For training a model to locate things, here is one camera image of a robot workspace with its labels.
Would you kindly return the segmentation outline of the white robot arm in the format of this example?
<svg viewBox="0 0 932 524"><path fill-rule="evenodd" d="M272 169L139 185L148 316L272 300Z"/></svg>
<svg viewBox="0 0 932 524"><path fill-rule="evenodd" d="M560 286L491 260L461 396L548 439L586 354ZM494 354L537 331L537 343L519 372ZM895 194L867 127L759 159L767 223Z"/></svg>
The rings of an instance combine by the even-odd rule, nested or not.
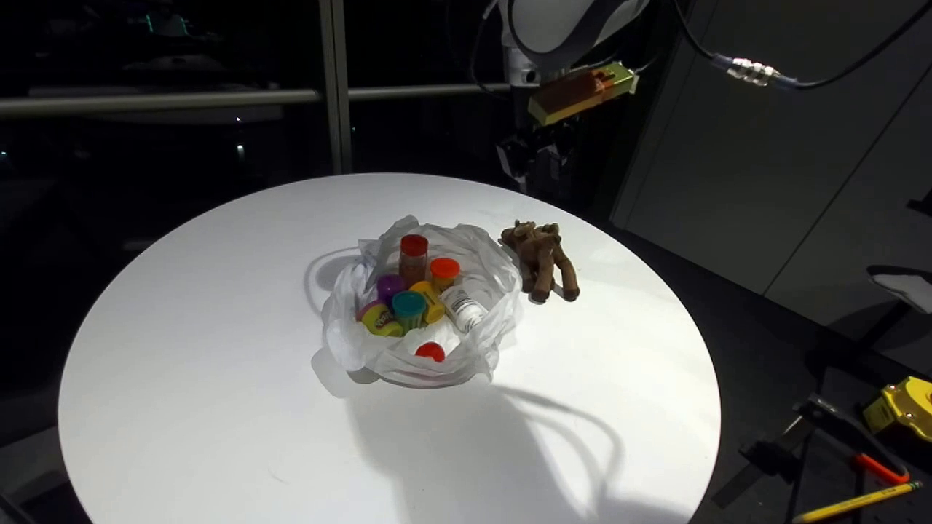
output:
<svg viewBox="0 0 932 524"><path fill-rule="evenodd" d="M537 88L569 73L590 50L630 30L653 0L489 0L487 18L500 21L505 82Z"/></svg>

